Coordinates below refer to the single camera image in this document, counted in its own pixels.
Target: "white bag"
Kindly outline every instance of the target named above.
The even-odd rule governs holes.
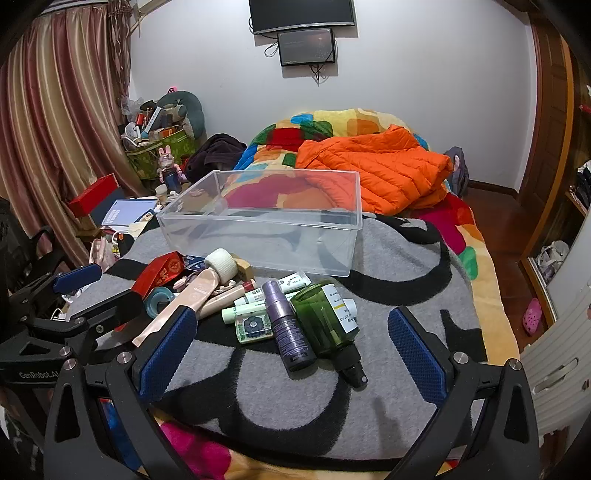
[[[558,269],[562,266],[564,259],[569,254],[569,246],[562,240],[552,242],[551,245],[544,247],[540,254],[535,258],[535,262],[548,283],[556,275]]]

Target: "orange puffer jacket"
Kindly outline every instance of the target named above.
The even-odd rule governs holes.
[[[295,167],[358,171],[363,211],[383,215],[432,207],[445,197],[442,182],[452,172],[449,157],[425,150],[396,125],[380,134],[307,140]]]

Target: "curtain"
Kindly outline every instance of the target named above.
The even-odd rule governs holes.
[[[129,6],[129,0],[109,0],[107,16],[107,30],[110,39],[109,57],[111,58],[115,99],[119,107],[129,92],[129,77],[131,75],[130,19],[132,13],[133,9]]]
[[[50,225],[79,265],[67,202],[109,173],[145,194],[119,140],[107,17],[107,5],[39,17],[0,69],[0,193],[29,236]]]

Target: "red box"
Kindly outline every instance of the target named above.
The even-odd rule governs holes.
[[[68,206],[76,218],[89,215],[95,207],[119,187],[115,174],[99,178],[72,200]]]

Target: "small monitor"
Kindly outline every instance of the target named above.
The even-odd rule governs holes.
[[[335,62],[335,38],[331,28],[290,30],[277,35],[281,66]]]

